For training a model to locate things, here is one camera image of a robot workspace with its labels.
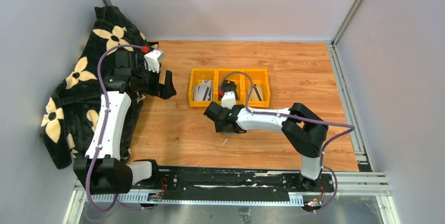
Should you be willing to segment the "blue leather card holder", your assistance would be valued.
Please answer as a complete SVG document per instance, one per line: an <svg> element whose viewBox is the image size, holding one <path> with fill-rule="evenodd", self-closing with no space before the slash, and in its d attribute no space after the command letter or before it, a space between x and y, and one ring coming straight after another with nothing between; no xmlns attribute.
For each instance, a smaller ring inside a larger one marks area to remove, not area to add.
<svg viewBox="0 0 445 224"><path fill-rule="evenodd" d="M222 131L222 134L244 134L246 131Z"/></svg>

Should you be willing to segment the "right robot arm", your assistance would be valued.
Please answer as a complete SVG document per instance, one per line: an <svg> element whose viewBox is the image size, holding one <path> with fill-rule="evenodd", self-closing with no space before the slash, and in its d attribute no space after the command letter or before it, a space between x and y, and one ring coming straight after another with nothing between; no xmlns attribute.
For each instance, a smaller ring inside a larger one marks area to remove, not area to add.
<svg viewBox="0 0 445 224"><path fill-rule="evenodd" d="M319 187L322 145L329 127L302 103L294 103L290 108L270 110L244 105L226 108L211 102L204 116L214 122L216 132L242 134L250 130L264 130L282 133L302 157L302 166L295 183L306 191Z"/></svg>

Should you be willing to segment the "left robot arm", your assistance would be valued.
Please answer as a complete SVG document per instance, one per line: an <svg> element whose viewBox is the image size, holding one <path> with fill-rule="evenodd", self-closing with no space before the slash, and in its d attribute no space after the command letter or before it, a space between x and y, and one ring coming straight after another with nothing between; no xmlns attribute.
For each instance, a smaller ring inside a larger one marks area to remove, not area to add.
<svg viewBox="0 0 445 224"><path fill-rule="evenodd" d="M120 145L125 118L132 100L140 94L161 99L176 95L172 72L160 83L164 52L153 49L144 56L133 51L116 51L111 74L101 79L101 106L97 127L83 158L75 160L74 173L92 195L126 194L140 183L156 188L161 175L155 160L143 159L132 164L121 161Z"/></svg>

